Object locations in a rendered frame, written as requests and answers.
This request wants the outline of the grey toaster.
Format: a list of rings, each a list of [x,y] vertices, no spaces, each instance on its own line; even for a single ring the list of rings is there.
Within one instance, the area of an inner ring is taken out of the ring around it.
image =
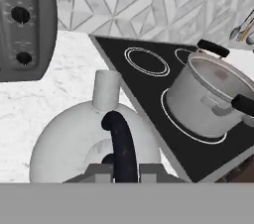
[[[12,18],[16,6],[29,11],[28,23]],[[41,79],[52,60],[57,32],[57,0],[0,0],[0,82]],[[29,53],[32,62],[20,64],[16,60],[20,52]]]

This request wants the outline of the white kettle with black handle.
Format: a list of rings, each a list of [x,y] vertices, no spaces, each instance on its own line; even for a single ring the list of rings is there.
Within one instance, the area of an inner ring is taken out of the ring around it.
[[[63,183],[90,164],[112,164],[113,181],[140,181],[140,164],[161,164],[161,153],[149,123],[119,102],[121,75],[95,73],[92,99],[56,116],[33,148],[29,179]]]

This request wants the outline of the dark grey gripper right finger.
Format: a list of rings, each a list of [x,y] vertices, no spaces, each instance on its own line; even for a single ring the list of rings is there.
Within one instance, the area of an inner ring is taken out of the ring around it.
[[[183,183],[184,180],[167,173],[162,164],[140,164],[141,183]]]

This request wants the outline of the black glass hob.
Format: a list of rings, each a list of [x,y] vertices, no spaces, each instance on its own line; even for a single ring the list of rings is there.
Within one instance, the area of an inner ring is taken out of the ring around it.
[[[130,39],[89,37],[107,66],[123,78],[135,110],[150,123],[177,175],[190,182],[249,181],[254,170],[254,128],[243,123],[211,139],[173,116],[166,94],[197,47]]]

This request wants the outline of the wooden hanging spoon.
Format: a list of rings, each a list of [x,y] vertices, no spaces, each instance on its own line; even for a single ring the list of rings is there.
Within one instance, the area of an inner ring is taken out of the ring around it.
[[[252,28],[252,25],[254,24],[254,18],[250,21],[250,23],[247,25],[247,27],[238,34],[236,42],[241,42],[244,40],[250,29]]]

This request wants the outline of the black toaster knob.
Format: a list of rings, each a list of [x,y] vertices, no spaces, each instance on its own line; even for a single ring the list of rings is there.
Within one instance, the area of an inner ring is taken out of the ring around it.
[[[26,24],[30,21],[29,11],[20,6],[16,6],[11,10],[11,16],[19,24]]]
[[[32,56],[27,52],[20,52],[16,55],[16,60],[23,66],[26,66],[32,62]]]

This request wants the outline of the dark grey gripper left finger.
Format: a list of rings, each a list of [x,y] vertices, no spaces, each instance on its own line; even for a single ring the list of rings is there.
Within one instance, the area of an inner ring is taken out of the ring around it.
[[[112,183],[112,164],[90,164],[84,173],[72,177],[65,183]]]

